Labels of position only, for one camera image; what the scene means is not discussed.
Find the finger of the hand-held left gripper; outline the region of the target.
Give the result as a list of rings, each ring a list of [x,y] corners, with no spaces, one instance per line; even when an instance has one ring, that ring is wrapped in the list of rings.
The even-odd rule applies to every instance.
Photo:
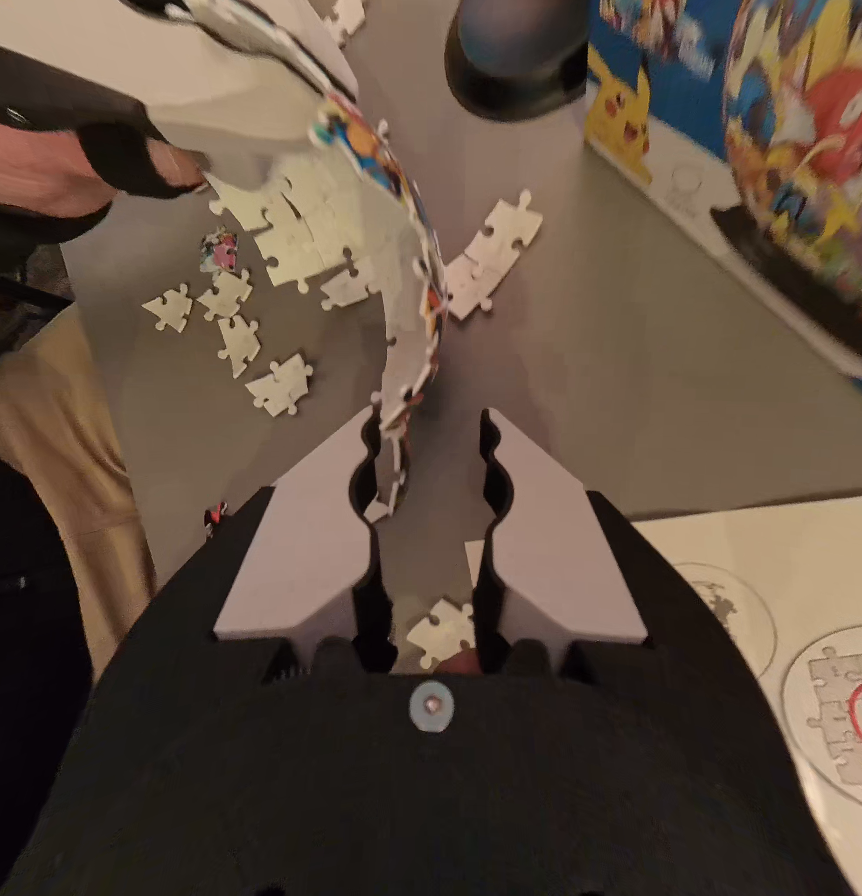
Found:
[[[284,64],[234,51],[157,2],[0,2],[0,48],[141,102],[202,173],[246,189],[304,138],[317,107]]]
[[[195,23],[244,55],[273,59],[323,94],[358,99],[358,81],[307,1],[194,1]]]

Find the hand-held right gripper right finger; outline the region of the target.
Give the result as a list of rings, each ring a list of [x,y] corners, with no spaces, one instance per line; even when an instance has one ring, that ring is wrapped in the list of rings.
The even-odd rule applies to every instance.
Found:
[[[554,671],[574,644],[644,644],[648,631],[582,482],[496,409],[480,417],[483,497],[494,518],[473,588],[481,668],[515,644],[541,646]]]

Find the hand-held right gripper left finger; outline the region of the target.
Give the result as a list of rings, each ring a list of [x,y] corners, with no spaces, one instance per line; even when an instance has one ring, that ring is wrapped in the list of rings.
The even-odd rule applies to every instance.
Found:
[[[368,406],[276,479],[214,623],[217,640],[282,639],[309,668],[334,637],[368,672],[392,670],[392,600],[366,517],[380,442],[379,412]]]

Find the partly built puzzle ball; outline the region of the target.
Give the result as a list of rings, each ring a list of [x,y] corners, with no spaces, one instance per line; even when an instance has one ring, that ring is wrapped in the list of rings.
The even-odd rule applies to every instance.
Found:
[[[280,150],[270,165],[260,209],[266,224],[255,241],[271,282],[296,281],[300,290],[348,258],[355,273],[323,285],[325,310],[382,297],[387,353],[372,402],[392,446],[392,485],[384,511],[379,499],[370,504],[368,518],[377,521],[393,515],[409,485],[410,417],[437,374],[446,320],[444,264],[383,123],[367,122],[357,99],[306,84],[318,94],[317,107],[302,126],[304,138],[297,135],[294,148]],[[303,139],[309,149],[299,147]]]

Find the puzzle pieces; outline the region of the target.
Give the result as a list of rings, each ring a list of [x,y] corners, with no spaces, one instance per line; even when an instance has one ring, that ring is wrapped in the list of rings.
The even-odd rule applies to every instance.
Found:
[[[172,20],[193,22],[184,6],[185,2],[157,2],[158,10]],[[228,210],[242,228],[264,228],[266,224],[260,209],[264,201],[264,187],[246,191],[227,184],[215,174],[206,179],[217,194],[210,202],[211,211],[221,214]],[[530,192],[521,192],[518,205],[499,200],[487,217],[484,228],[472,239],[464,252],[444,266],[445,288],[448,298],[447,313],[463,319],[475,308],[485,312],[491,308],[493,292],[518,259],[520,250],[526,248],[537,234],[542,216],[532,211],[528,204]],[[216,314],[225,341],[220,358],[227,357],[233,349],[233,374],[238,376],[246,369],[246,362],[257,356],[260,348],[256,336],[256,322],[248,322],[239,314],[238,303],[249,295],[247,270],[241,276],[219,273],[214,277],[214,289],[198,298],[213,301],[208,305],[205,319]],[[256,408],[277,417],[280,413],[297,414],[300,399],[308,394],[309,377],[313,367],[306,364],[299,353],[283,363],[273,361],[270,371],[246,384]],[[470,603],[457,607],[447,599],[440,599],[429,614],[417,622],[408,632],[407,641],[423,651],[420,664],[423,669],[438,666],[474,647],[474,628]]]

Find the black round ball stand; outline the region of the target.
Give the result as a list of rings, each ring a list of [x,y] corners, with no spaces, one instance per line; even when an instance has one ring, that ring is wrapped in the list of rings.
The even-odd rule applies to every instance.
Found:
[[[444,50],[459,105],[478,118],[520,122],[569,106],[586,91],[593,3],[461,1]]]

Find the printed puzzle box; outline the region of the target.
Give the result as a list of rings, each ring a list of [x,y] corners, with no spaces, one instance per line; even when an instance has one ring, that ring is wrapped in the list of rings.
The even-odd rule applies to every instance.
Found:
[[[862,392],[862,1],[601,1],[585,139]]]

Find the person's left hand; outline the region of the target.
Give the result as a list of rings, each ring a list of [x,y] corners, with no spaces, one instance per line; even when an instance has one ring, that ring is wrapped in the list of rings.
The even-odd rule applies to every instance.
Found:
[[[204,182],[192,154],[132,126],[36,132],[0,124],[0,208],[83,218],[120,193],[174,198]]]

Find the folded instruction leaflet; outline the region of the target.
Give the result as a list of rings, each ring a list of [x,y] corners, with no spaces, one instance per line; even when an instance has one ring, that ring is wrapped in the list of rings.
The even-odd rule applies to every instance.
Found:
[[[628,523],[592,497],[649,642],[582,635],[549,682],[686,825],[678,887],[862,894],[862,497]]]

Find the person's beige clothing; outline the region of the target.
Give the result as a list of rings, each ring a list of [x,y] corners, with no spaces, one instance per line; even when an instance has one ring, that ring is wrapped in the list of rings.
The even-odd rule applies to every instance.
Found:
[[[0,459],[27,477],[56,523],[99,680],[157,585],[77,305],[0,358]]]

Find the person's dark trousers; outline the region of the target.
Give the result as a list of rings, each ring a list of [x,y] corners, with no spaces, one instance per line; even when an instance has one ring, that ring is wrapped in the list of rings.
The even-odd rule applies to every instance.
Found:
[[[0,460],[0,888],[34,831],[91,683],[64,544],[30,481]]]

